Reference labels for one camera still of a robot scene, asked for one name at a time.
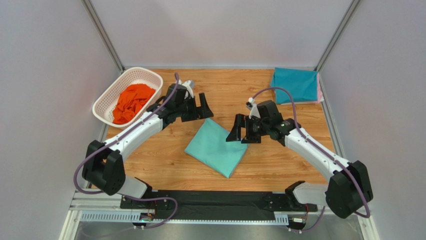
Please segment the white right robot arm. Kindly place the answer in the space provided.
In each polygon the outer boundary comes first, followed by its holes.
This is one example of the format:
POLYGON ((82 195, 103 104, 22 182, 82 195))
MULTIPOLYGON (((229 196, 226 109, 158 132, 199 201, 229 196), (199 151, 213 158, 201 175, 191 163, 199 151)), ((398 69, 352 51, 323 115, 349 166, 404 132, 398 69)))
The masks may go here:
POLYGON ((327 181, 292 184, 285 190, 292 204, 325 206, 342 219, 368 206, 373 191, 367 167, 361 161, 351 162, 324 147, 295 118, 284 119, 272 100, 256 104, 250 99, 246 105, 250 113, 236 114, 227 142, 259 144, 268 136, 303 157, 327 181))

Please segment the mint green t shirt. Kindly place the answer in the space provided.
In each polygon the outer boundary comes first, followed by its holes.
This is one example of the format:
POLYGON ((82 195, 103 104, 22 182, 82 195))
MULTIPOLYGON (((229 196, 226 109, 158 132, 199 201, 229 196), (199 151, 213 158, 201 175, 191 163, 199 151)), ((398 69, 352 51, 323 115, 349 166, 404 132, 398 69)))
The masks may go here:
POLYGON ((229 132, 208 118, 201 125, 184 152, 230 178, 244 157, 249 145, 239 141, 227 142, 229 132))

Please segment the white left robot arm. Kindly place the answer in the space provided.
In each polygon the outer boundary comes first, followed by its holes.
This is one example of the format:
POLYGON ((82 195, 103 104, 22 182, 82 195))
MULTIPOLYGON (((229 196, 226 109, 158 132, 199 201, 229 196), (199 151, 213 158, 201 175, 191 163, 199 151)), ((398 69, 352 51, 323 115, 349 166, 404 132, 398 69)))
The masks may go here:
POLYGON ((165 96, 149 105, 141 117, 116 136, 100 142, 92 141, 86 158, 78 166, 76 174, 99 193, 109 196, 119 194, 141 199, 149 189, 144 181, 126 175, 124 163, 146 140, 161 132, 177 119, 190 122, 212 118, 205 94, 199 93, 200 105, 193 96, 193 83, 186 81, 171 84, 165 96))

